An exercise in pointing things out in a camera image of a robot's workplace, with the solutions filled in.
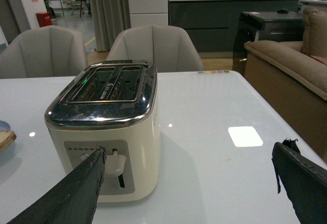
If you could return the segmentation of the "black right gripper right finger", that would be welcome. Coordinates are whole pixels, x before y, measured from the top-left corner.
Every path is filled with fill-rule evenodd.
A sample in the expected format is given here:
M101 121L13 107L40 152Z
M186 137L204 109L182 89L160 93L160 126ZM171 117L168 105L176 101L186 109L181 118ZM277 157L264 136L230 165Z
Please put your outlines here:
M283 185L300 223L326 223L326 169L302 156L296 142L273 146L277 192Z

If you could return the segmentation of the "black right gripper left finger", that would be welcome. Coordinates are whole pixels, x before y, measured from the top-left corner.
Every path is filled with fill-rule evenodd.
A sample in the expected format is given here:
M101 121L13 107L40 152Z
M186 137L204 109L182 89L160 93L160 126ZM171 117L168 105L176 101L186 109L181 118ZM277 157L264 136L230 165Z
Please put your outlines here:
M106 149L96 149L9 223L92 223L104 181Z

